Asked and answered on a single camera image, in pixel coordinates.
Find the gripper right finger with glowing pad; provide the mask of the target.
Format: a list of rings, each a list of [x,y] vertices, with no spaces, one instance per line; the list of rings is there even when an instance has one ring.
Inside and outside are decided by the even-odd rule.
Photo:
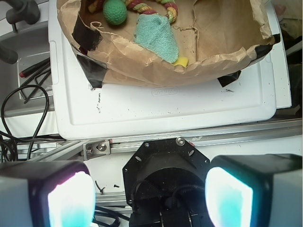
[[[205,201],[216,227],[301,227],[302,156],[216,156],[205,180]]]

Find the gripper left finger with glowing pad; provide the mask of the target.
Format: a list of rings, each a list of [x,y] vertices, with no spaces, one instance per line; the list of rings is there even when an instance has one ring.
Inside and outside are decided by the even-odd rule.
[[[18,161],[0,165],[2,227],[88,227],[96,190],[81,161]]]

